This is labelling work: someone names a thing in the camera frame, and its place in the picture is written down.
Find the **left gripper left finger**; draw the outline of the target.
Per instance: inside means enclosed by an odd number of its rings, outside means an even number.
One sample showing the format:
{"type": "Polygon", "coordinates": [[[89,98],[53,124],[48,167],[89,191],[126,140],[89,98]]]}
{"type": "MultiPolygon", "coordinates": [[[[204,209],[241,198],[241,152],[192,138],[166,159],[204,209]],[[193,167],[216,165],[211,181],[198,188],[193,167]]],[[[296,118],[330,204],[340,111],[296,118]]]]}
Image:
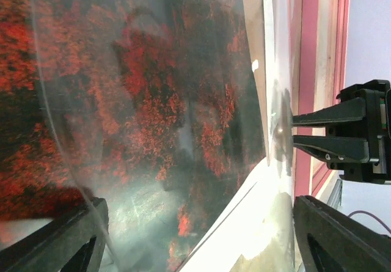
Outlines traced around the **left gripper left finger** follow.
{"type": "Polygon", "coordinates": [[[1,251],[1,271],[98,271],[108,205],[93,198],[1,251]]]}

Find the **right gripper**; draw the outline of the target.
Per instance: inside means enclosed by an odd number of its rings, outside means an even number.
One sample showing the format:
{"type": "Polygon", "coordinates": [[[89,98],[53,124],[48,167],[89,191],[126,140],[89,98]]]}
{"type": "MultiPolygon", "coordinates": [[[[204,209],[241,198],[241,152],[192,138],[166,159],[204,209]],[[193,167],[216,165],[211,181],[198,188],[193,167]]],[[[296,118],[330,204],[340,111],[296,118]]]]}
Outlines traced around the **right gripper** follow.
{"type": "Polygon", "coordinates": [[[384,184],[390,181],[390,82],[372,80],[340,91],[339,104],[293,116],[293,127],[326,127],[331,136],[294,135],[299,150],[342,179],[384,184]]]}

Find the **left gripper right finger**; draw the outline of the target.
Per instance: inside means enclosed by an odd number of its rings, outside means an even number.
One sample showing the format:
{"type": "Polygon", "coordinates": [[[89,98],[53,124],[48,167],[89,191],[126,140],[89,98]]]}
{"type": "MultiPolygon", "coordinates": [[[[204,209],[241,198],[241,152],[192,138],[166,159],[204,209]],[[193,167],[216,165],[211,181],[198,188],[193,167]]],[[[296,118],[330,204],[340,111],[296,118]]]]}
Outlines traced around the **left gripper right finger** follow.
{"type": "Polygon", "coordinates": [[[298,196],[294,228],[306,271],[390,271],[390,237],[312,196],[298,196]]]}

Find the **pink picture frame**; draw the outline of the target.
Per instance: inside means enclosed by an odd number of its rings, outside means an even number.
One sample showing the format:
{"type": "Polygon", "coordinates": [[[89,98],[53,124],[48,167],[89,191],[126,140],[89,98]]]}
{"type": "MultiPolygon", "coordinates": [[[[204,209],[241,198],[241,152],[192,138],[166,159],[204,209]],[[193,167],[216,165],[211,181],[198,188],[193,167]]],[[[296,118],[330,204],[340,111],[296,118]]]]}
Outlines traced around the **pink picture frame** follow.
{"type": "Polygon", "coordinates": [[[290,0],[292,110],[337,103],[345,86],[350,0],[290,0]]]}

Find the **red black photo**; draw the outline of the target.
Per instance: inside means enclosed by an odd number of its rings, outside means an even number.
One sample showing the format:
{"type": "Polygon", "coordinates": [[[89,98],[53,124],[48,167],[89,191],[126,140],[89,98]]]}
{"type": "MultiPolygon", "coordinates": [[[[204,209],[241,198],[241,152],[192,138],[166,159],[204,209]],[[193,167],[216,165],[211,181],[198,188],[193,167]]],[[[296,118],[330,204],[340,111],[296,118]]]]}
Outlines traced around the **red black photo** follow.
{"type": "Polygon", "coordinates": [[[1,248],[102,197],[179,271],[264,157],[243,0],[1,0],[1,248]]]}

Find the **clear acrylic sheet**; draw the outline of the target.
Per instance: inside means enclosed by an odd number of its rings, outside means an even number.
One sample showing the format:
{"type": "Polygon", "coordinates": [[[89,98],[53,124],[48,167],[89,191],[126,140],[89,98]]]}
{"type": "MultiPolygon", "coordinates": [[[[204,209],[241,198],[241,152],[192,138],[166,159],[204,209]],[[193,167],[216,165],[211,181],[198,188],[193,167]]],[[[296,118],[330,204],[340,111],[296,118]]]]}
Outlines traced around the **clear acrylic sheet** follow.
{"type": "Polygon", "coordinates": [[[46,122],[107,271],[293,271],[287,0],[31,0],[46,122]]]}

